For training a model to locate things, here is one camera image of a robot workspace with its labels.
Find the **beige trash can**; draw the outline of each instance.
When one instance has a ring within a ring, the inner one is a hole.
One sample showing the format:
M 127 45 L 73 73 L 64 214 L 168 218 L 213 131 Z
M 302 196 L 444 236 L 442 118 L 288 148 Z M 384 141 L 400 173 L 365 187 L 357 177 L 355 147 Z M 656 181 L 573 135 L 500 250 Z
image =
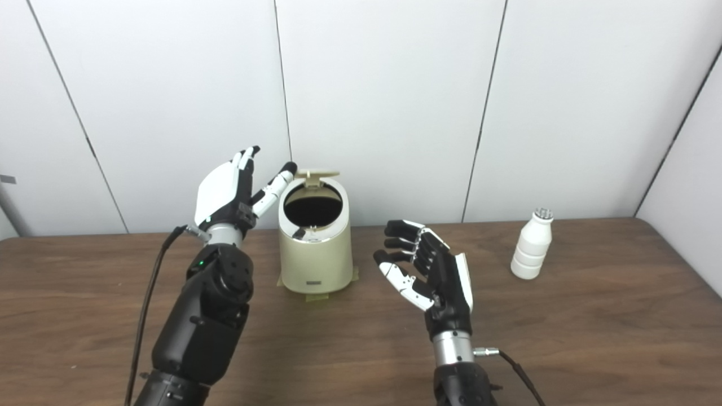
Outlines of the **beige trash can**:
M 349 197 L 338 172 L 299 170 L 279 198 L 281 281 L 304 294 L 345 288 L 353 277 Z

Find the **robotic hand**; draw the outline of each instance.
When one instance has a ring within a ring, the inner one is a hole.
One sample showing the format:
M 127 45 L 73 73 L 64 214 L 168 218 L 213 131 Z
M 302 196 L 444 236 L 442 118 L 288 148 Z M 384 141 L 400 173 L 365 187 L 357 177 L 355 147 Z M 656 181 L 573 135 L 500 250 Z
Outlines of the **robotic hand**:
M 422 224 L 392 220 L 384 233 L 391 237 L 384 246 L 401 251 L 379 250 L 373 257 L 383 276 L 401 296 L 424 311 L 426 330 L 436 357 L 437 405 L 496 405 L 487 373 L 474 362 L 471 346 L 474 299 L 466 255 L 452 255 L 449 246 Z M 401 261 L 413 264 L 426 281 L 409 275 L 396 264 Z M 484 355 L 494 351 L 487 349 Z
M 251 196 L 253 156 L 259 150 L 243 150 L 215 168 L 198 188 L 198 227 L 176 228 L 163 244 L 149 293 L 162 254 L 178 235 L 188 231 L 206 243 L 188 267 L 186 284 L 153 347 L 153 370 L 136 406 L 202 406 L 211 385 L 223 377 L 230 364 L 253 295 L 253 262 L 240 250 L 241 243 L 256 219 L 278 200 L 297 169 L 288 162 Z M 138 337 L 142 337 L 142 327 Z M 132 379 L 131 375 L 127 405 Z

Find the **electric cable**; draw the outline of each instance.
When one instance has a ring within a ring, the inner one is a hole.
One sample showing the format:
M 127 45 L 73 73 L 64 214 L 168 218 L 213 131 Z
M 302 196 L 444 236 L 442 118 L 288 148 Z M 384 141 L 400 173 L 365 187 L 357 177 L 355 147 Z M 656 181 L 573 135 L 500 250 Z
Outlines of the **electric cable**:
M 140 317 L 138 318 L 138 330 L 136 332 L 136 341 L 133 346 L 133 358 L 131 361 L 131 374 L 128 377 L 128 388 L 126 390 L 126 401 L 125 406 L 131 406 L 133 398 L 133 385 L 135 385 L 136 373 L 138 372 L 138 359 L 140 358 L 140 346 L 143 341 L 143 329 L 145 328 L 145 319 L 148 315 L 148 305 L 150 304 L 150 298 L 153 296 L 153 288 L 155 287 L 155 281 L 158 279 L 158 273 L 160 273 L 160 264 L 163 262 L 163 256 L 165 252 L 170 248 L 178 236 L 183 234 L 186 230 L 186 225 L 178 226 L 168 234 L 168 237 L 160 247 L 158 257 L 155 259 L 155 265 L 150 275 L 150 281 L 148 282 L 148 289 L 145 292 L 145 299 L 143 300 L 143 306 L 140 309 Z
M 531 394 L 534 395 L 534 399 L 536 399 L 536 402 L 539 403 L 539 406 L 546 406 L 544 404 L 544 400 L 542 400 L 542 396 L 539 395 L 539 393 L 536 391 L 536 388 L 534 387 L 534 384 L 531 382 L 531 379 L 526 375 L 526 372 L 521 368 L 521 365 L 517 364 L 509 355 L 504 353 L 503 351 L 499 351 L 499 356 L 501 358 L 504 358 L 506 362 L 511 364 L 511 368 L 516 372 L 517 375 L 519 375 L 519 378 L 521 378 L 521 381 L 526 385 L 526 387 L 531 391 Z

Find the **white bottle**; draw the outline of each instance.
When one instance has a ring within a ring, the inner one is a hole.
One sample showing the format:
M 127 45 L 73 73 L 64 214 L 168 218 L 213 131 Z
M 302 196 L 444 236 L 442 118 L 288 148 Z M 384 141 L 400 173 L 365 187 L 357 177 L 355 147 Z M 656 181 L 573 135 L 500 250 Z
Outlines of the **white bottle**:
M 511 272 L 521 279 L 534 279 L 539 275 L 547 249 L 552 242 L 554 215 L 548 209 L 534 210 L 531 220 L 521 229 L 511 259 Z

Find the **wooden table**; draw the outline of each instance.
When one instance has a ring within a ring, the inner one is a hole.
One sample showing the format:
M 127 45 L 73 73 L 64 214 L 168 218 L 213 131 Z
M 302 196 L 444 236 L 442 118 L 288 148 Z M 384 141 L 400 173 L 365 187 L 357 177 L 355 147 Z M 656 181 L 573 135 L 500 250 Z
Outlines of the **wooden table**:
M 722 301 L 646 223 L 560 220 L 541 275 L 508 270 L 521 223 L 439 225 L 471 267 L 474 343 L 522 363 L 549 406 L 722 404 Z M 120 405 L 136 321 L 165 235 L 0 243 L 0 404 Z M 422 313 L 380 274 L 382 228 L 353 232 L 360 279 L 326 301 L 276 286 L 275 230 L 252 231 L 251 317 L 213 405 L 431 405 Z M 142 371 L 199 243 L 163 263 Z M 535 405 L 508 364 L 482 359 L 501 406 Z

